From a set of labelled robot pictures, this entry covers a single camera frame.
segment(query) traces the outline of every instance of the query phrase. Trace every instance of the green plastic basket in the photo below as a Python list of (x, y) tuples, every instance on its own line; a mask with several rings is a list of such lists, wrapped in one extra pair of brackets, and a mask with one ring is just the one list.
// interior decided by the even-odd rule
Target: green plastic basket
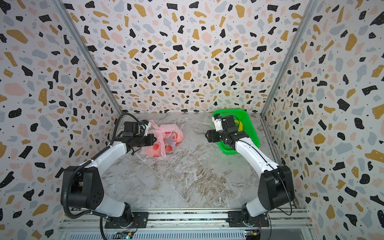
[[(243, 131), (245, 131), (249, 137), (251, 138), (252, 142), (257, 146), (260, 147), (260, 140), (257, 137), (255, 128), (252, 125), (251, 119), (248, 116), (248, 113), (244, 111), (243, 109), (235, 108), (235, 109), (221, 109), (215, 111), (213, 115), (215, 114), (221, 114), (222, 116), (228, 116), (233, 115), (236, 116), (242, 123), (243, 123)], [(231, 155), (231, 154), (237, 154), (237, 151), (234, 151), (230, 148), (229, 145), (224, 144), (223, 142), (218, 142), (218, 146), (223, 151), (225, 155)]]

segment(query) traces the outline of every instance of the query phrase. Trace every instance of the metal corner post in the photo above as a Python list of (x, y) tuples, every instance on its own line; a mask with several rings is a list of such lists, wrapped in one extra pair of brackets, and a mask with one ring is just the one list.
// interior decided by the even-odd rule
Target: metal corner post
[(277, 74), (276, 80), (272, 85), (272, 88), (270, 93), (268, 94), (267, 100), (265, 101), (264, 107), (261, 112), (262, 117), (265, 116), (268, 111), (269, 105), (273, 100), (273, 96), (275, 95), (278, 87), (280, 86), (281, 81), (283, 80), (283, 76), (289, 66), (289, 63), (291, 62), (291, 59), (293, 58), (293, 55), (295, 54), (295, 51), (300, 43), (300, 40), (307, 28), (308, 22), (310, 21), (318, 2), (319, 0), (309, 0), (308, 2), (307, 8), (304, 11), (303, 19), (299, 25), (299, 28), (297, 29), (297, 33), (293, 38), (292, 44), (289, 47), (287, 54), (285, 55), (280, 71)]
[(115, 111), (117, 112), (117, 114), (120, 115), (122, 113), (122, 110), (120, 109), (120, 106), (116, 101), (116, 98), (113, 96), (111, 90), (109, 89), (108, 84), (104, 81), (104, 76), (101, 74), (99, 68), (96, 65), (96, 62), (94, 61), (91, 54), (89, 53), (87, 46), (83, 42), (81, 35), (80, 35), (79, 31), (77, 30), (77, 27), (75, 26), (69, 13), (65, 9), (62, 0), (51, 0), (51, 2), (53, 4), (53, 7), (55, 8), (55, 10), (57, 11), (59, 16), (63, 20), (67, 30), (69, 31), (69, 33), (73, 37), (73, 40), (75, 41), (76, 45), (79, 47), (80, 52), (83, 54), (86, 62), (88, 63), (89, 67), (91, 68), (92, 72), (96, 75), (96, 78), (99, 79), (99, 83), (100, 83), (102, 89), (104, 90), (104, 93), (109, 98), (109, 100), (110, 100), (112, 106), (115, 108)]

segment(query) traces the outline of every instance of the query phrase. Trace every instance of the marble tabletop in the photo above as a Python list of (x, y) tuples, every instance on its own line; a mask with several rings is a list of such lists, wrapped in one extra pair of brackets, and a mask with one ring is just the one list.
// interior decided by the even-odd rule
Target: marble tabletop
[[(240, 154), (225, 155), (204, 134), (214, 129), (210, 113), (134, 113), (139, 120), (176, 124), (184, 141), (167, 157), (136, 152), (120, 157), (102, 176), (105, 192), (133, 208), (241, 207), (257, 196), (259, 177)], [(273, 159), (260, 121), (250, 114), (260, 149)], [(121, 122), (134, 121), (125, 116)]]

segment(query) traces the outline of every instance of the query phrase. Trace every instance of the terrazzo wallpaper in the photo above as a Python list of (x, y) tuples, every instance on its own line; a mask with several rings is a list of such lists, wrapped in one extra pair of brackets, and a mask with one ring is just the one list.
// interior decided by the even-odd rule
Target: terrazzo wallpaper
[(383, 1), (319, 1), (265, 119), (319, 239), (384, 239)]
[(0, 239), (52, 239), (62, 172), (116, 114), (50, 1), (0, 0)]
[(257, 112), (307, 2), (64, 3), (123, 110)]

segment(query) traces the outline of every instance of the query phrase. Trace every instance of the pink plastic bag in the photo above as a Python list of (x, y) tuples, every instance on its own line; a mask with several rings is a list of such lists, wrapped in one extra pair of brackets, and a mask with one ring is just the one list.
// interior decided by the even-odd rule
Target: pink plastic bag
[(149, 120), (155, 130), (149, 130), (153, 133), (157, 141), (153, 146), (143, 147), (141, 153), (152, 157), (166, 157), (166, 152), (170, 152), (184, 140), (184, 134), (176, 124), (163, 124), (160, 127), (153, 120)]

